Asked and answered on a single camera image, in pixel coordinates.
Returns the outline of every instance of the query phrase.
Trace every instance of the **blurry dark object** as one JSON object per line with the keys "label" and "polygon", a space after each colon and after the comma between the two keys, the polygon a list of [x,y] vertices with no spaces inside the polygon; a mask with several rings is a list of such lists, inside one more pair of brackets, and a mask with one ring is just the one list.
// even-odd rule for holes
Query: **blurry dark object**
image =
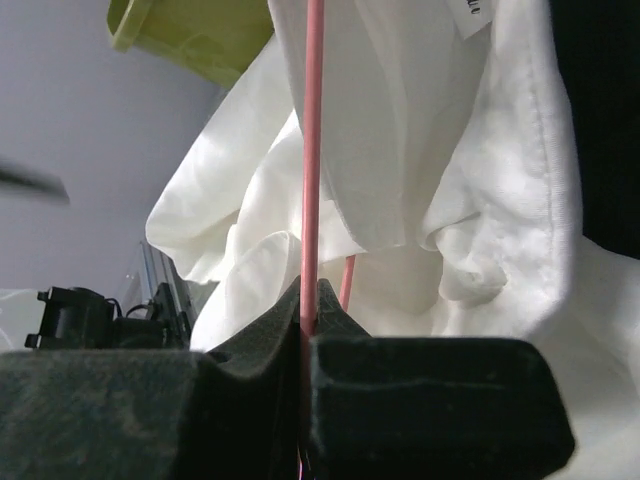
{"label": "blurry dark object", "polygon": [[69,195],[59,178],[19,167],[0,158],[0,191],[6,190],[69,203]]}

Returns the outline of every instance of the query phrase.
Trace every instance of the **white wall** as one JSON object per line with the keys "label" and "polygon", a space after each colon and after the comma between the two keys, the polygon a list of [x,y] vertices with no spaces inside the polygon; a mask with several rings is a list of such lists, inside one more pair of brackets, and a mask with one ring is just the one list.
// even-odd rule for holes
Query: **white wall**
{"label": "white wall", "polygon": [[111,295],[217,87],[112,51],[109,0],[0,0],[0,154],[59,175],[71,206],[0,195],[0,288]]}

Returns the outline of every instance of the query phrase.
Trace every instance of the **white cloth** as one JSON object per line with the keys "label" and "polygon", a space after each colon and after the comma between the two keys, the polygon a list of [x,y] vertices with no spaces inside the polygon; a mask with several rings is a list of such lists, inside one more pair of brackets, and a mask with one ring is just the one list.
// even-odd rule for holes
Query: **white cloth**
{"label": "white cloth", "polygon": [[[534,342],[579,442],[557,478],[640,479],[640,264],[580,236],[548,5],[496,0],[492,26],[463,40],[446,2],[327,2],[320,273],[338,288],[360,253],[349,313],[374,335]],[[195,349],[299,272],[306,1],[269,5],[277,40],[147,223],[183,277],[221,281]]]}

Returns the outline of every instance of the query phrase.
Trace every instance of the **pink rod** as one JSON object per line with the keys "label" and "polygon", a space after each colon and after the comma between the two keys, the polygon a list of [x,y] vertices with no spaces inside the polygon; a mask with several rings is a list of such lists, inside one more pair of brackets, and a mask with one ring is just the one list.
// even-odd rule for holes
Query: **pink rod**
{"label": "pink rod", "polygon": [[324,0],[309,0],[303,117],[304,179],[302,187],[302,281],[300,292],[300,328],[302,329],[302,336],[306,337],[306,340],[313,335],[317,313],[323,41]]}
{"label": "pink rod", "polygon": [[349,309],[349,300],[351,299],[351,285],[353,284],[353,270],[356,266],[356,256],[347,257],[344,263],[344,272],[342,273],[342,287],[340,288],[340,305],[346,312]]}

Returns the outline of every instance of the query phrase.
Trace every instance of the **yellow-green object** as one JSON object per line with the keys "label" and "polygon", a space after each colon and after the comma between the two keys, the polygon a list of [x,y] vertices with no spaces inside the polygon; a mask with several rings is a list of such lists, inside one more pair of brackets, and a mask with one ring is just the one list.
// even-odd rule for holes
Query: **yellow-green object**
{"label": "yellow-green object", "polygon": [[135,44],[225,87],[273,34],[267,0],[111,0],[107,26],[116,50]]}

